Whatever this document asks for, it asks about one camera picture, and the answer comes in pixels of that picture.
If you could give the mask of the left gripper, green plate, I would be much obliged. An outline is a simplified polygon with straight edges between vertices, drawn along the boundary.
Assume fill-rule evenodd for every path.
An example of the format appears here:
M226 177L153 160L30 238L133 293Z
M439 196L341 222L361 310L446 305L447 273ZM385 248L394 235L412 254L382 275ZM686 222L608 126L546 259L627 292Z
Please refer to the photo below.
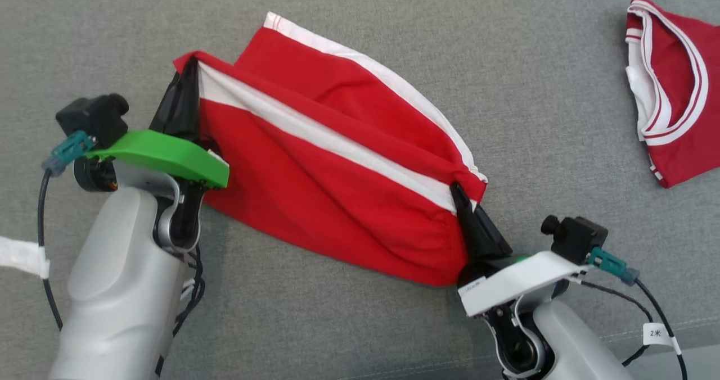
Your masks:
M113 146L89 151L85 157L123 161L203 183L211 189L226 188L229 165L213 152L188 141L199 139L198 61L191 58L181 73L173 75L152 117L150 130L128 131Z

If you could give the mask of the right gripper, white plate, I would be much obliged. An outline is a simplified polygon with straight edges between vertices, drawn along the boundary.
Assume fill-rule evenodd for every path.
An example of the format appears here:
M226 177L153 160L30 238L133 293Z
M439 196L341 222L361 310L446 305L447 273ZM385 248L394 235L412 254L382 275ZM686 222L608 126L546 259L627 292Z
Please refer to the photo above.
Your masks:
M451 193L469 259L512 255L512 248L482 206L478 203L474 208L460 184L451 185ZM461 286L458 295L466 316L472 318L573 273L591 269L591 265L578 265L551 250L545 250L512 263L493 275L477 278Z

